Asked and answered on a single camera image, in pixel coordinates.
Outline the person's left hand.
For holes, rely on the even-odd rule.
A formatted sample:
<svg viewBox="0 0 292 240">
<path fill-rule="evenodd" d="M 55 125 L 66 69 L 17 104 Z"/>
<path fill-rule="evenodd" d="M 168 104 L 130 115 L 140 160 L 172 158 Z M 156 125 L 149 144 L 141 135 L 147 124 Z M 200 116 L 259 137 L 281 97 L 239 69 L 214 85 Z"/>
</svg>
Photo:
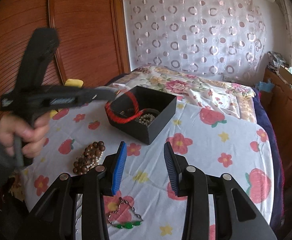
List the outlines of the person's left hand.
<svg viewBox="0 0 292 240">
<path fill-rule="evenodd" d="M 25 120 L 13 114 L 4 115 L 0 120 L 0 143 L 9 156 L 14 156 L 14 136 L 25 142 L 21 152 L 27 158 L 40 154 L 49 131 L 50 113 L 47 112 L 36 119 L 31 127 Z"/>
</svg>

